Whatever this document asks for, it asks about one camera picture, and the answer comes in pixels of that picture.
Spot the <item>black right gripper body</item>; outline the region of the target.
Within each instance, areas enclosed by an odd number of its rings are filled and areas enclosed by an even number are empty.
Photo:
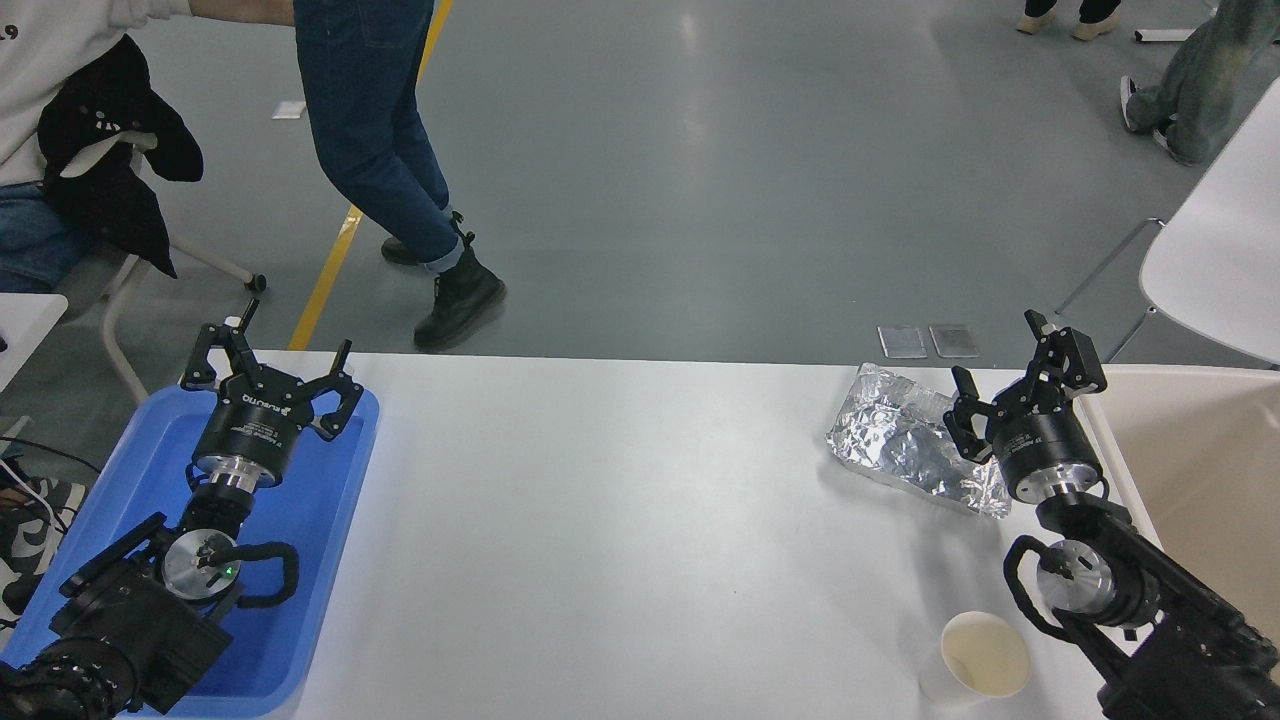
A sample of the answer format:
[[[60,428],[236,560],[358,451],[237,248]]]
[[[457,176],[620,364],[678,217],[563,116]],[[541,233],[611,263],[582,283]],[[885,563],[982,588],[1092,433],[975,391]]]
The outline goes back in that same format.
[[[1006,411],[988,421],[988,441],[1016,501],[1084,492],[1102,480],[1100,459],[1069,405],[1044,413]]]

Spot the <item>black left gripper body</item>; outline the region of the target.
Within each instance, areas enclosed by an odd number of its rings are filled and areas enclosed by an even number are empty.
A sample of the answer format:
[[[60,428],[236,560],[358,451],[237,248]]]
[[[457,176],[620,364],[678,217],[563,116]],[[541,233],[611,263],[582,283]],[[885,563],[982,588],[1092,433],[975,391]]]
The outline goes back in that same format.
[[[320,393],[273,366],[225,378],[195,447],[195,466],[211,475],[219,462],[237,457],[257,466],[261,479],[282,479]]]

